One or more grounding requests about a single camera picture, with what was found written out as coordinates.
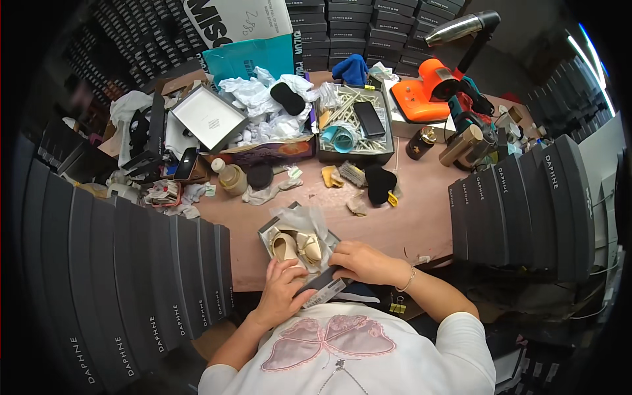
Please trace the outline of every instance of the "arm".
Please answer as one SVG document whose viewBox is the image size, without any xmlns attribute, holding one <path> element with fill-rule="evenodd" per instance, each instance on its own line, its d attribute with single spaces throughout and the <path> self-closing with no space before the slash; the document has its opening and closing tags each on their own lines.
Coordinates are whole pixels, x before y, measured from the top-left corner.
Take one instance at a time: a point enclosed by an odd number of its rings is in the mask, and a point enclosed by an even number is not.
<svg viewBox="0 0 632 395">
<path fill-rule="evenodd" d="M 478 318 L 476 306 L 455 287 L 413 269 L 404 260 L 388 257 L 359 241 L 341 241 L 329 260 L 329 265 L 343 267 L 334 273 L 334 278 L 347 277 L 363 283 L 385 284 L 399 289 L 406 287 L 411 270 L 414 270 L 415 277 L 406 292 L 432 319 L 442 322 L 456 312 L 468 312 Z"/>
<path fill-rule="evenodd" d="M 307 270 L 303 268 L 289 269 L 296 262 L 296 259 L 278 262 L 276 258 L 270 261 L 259 306 L 248 314 L 235 333 L 215 352 L 208 366 L 229 365 L 237 370 L 243 368 L 255 355 L 264 334 L 292 317 L 316 293 L 315 289 L 308 289 L 293 298 L 303 286 L 301 281 L 293 280 L 307 275 Z"/>
</svg>

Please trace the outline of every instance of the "bottle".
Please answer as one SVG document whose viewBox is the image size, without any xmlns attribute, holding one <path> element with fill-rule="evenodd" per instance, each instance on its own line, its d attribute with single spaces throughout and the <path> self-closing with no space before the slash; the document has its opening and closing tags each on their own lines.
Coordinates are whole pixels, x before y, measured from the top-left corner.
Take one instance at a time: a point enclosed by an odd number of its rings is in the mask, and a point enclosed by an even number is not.
<svg viewBox="0 0 632 395">
<path fill-rule="evenodd" d="M 248 188 L 246 173 L 236 164 L 226 165 L 221 158 L 215 158 L 210 164 L 211 169 L 219 175 L 219 184 L 233 196 L 242 195 Z"/>
</svg>

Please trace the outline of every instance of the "white shirt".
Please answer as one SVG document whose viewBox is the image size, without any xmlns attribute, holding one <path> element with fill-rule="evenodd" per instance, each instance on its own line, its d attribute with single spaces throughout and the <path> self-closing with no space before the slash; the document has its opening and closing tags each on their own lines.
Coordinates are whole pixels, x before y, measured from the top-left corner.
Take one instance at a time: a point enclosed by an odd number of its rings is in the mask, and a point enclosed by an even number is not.
<svg viewBox="0 0 632 395">
<path fill-rule="evenodd" d="M 493 394 L 495 368 L 485 329 L 473 315 L 454 313 L 437 332 L 436 346 L 405 321 L 358 303 L 328 303 L 298 312 L 240 371 L 213 365 L 199 393 L 318 394 L 344 359 L 369 395 Z M 343 371 L 321 394 L 364 394 Z"/>
</svg>

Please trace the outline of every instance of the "pink butterfly embroidery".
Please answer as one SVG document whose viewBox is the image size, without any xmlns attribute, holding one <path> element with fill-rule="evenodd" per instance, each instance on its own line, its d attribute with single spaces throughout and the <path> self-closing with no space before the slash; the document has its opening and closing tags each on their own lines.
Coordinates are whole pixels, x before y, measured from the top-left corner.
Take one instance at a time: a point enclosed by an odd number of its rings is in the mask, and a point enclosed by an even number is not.
<svg viewBox="0 0 632 395">
<path fill-rule="evenodd" d="M 335 315 L 326 328 L 315 319 L 304 318 L 280 333 L 261 370 L 295 368 L 316 358 L 323 349 L 334 354 L 375 356 L 390 353 L 395 343 L 384 334 L 379 322 L 366 315 Z"/>
</svg>

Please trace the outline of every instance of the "necklace chain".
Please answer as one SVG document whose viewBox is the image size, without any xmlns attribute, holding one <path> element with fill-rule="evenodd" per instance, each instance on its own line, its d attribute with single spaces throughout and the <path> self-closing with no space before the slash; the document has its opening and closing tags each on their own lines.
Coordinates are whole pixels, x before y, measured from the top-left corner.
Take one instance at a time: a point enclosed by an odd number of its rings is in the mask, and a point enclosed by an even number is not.
<svg viewBox="0 0 632 395">
<path fill-rule="evenodd" d="M 344 368 L 344 360 L 338 360 L 336 362 L 336 366 L 337 366 L 337 368 L 333 372 L 331 372 L 331 375 L 327 378 L 327 380 L 325 380 L 325 382 L 322 385 L 322 387 L 320 387 L 317 395 L 320 395 L 320 393 L 322 392 L 323 388 L 325 388 L 325 386 L 331 380 L 331 378 L 334 376 L 334 374 L 336 374 L 337 372 L 340 372 L 341 370 L 344 370 L 344 372 L 347 373 L 349 375 L 349 377 L 351 377 L 353 379 L 353 381 L 355 381 L 356 384 L 358 384 L 358 387 L 360 387 L 362 392 L 364 392 L 365 395 L 368 395 L 367 390 L 365 390 L 364 387 L 362 387 L 362 385 L 360 385 L 360 383 L 355 379 L 355 377 L 353 377 L 352 374 L 349 373 L 349 371 Z"/>
</svg>

